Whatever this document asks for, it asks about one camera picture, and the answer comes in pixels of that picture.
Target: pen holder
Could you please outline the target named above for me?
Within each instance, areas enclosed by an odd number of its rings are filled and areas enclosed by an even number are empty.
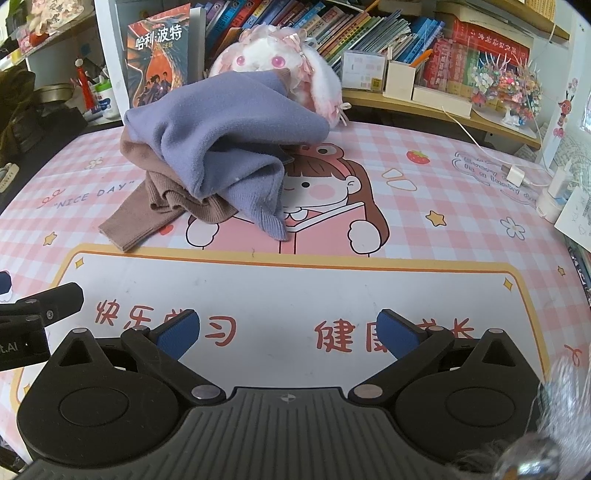
[[[409,102],[413,97],[414,76],[416,69],[408,63],[389,61],[386,73],[386,88],[383,95]]]

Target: desk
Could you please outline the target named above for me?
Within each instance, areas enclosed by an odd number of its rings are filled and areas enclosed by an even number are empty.
[[[0,216],[0,270],[13,283],[1,301],[84,289],[82,311],[47,329],[52,349],[75,326],[118,336],[193,308],[201,332],[183,362],[224,389],[347,391],[394,360],[374,324],[391,308],[458,338],[501,327],[540,376],[557,355],[584,363],[591,312],[560,234],[535,213],[535,193],[509,187],[473,145],[353,123],[297,157],[310,178],[286,178],[284,204],[308,208],[286,220],[288,242],[239,218],[184,215],[122,255],[97,230],[144,176],[120,155],[120,133],[74,140]],[[327,157],[351,175],[333,185],[343,202],[319,207],[326,185],[305,183],[322,183],[311,171]],[[0,375],[0,434],[22,455],[15,412],[40,368]]]

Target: white plush ear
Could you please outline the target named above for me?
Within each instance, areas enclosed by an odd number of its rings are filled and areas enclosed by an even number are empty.
[[[334,128],[339,123],[339,107],[343,103],[340,80],[315,49],[308,45],[302,45],[301,49],[312,68],[310,94],[316,113]]]

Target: fuzzy plush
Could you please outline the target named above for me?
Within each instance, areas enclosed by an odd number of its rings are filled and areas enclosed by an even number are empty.
[[[237,43],[226,48],[213,63],[209,76],[233,70],[254,72],[288,68],[289,97],[326,118],[331,128],[343,115],[341,84],[320,54],[304,41],[304,30],[257,25],[245,30]]]

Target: cartoon book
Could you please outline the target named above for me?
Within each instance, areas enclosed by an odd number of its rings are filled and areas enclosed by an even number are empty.
[[[190,4],[127,27],[128,95],[147,105],[187,84]]]

